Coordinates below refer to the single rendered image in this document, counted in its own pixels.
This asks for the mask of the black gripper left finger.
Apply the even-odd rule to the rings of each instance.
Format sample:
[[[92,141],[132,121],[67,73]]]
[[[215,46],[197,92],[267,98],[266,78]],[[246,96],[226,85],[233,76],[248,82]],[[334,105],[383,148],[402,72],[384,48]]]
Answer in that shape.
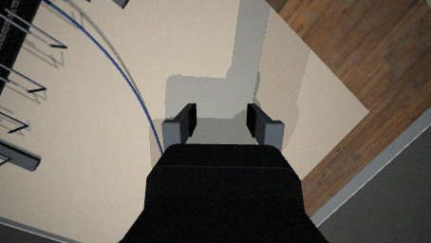
[[[164,151],[172,144],[186,143],[197,126],[197,104],[188,103],[172,120],[161,123]]]

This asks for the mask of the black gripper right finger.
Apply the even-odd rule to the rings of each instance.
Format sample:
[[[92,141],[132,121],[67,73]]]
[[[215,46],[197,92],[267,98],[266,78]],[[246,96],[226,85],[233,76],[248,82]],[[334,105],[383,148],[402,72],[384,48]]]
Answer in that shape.
[[[255,103],[247,105],[247,127],[258,144],[267,144],[282,151],[285,124],[273,121]]]

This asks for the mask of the blue cable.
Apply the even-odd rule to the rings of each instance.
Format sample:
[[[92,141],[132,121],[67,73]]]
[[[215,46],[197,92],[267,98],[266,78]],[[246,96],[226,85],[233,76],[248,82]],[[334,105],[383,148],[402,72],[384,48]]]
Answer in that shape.
[[[145,112],[145,115],[146,115],[146,117],[147,117],[147,119],[149,120],[149,122],[150,122],[150,125],[151,125],[151,127],[152,127],[152,130],[153,130],[153,132],[154,132],[154,135],[155,135],[155,137],[156,137],[156,140],[157,140],[157,143],[158,143],[158,146],[159,146],[159,149],[160,149],[160,152],[161,152],[161,155],[163,154],[163,152],[162,152],[162,149],[161,149],[161,146],[160,146],[160,143],[159,143],[159,139],[158,139],[158,136],[157,136],[157,133],[156,133],[156,131],[155,131],[155,128],[154,128],[154,126],[153,126],[153,123],[151,122],[151,120],[150,120],[150,117],[149,117],[149,115],[148,115],[148,113],[147,113],[147,111],[146,111],[146,109],[145,109],[145,107],[144,107],[144,105],[143,105],[143,103],[142,103],[142,101],[141,101],[141,98],[139,97],[139,95],[138,95],[138,93],[137,93],[137,91],[135,90],[135,88],[133,87],[133,85],[130,83],[130,81],[127,79],[127,77],[125,76],[125,74],[122,72],[122,70],[120,69],[120,67],[117,65],[117,63],[112,59],[112,57],[105,51],[105,49],[84,29],[84,28],[82,28],[77,22],[75,22],[71,17],[69,17],[66,13],[64,13],[61,9],[59,9],[58,7],[56,7],[55,5],[53,5],[49,0],[44,0],[45,1],[45,3],[47,3],[48,5],[50,5],[50,6],[52,6],[53,8],[55,8],[56,10],[58,10],[60,13],[62,13],[62,15],[63,16],[65,16],[69,21],[71,21],[75,26],[77,26],[83,33],[85,33],[102,51],[103,51],[103,53],[110,59],[110,61],[115,65],[115,67],[119,70],[119,72],[122,74],[122,76],[125,78],[125,80],[128,82],[128,84],[130,85],[130,87],[132,88],[132,90],[133,90],[133,92],[135,93],[135,95],[136,95],[136,97],[138,98],[138,100],[139,100],[139,102],[140,102],[140,104],[141,104],[141,106],[142,106],[142,108],[143,108],[143,110],[144,110],[144,112]]]

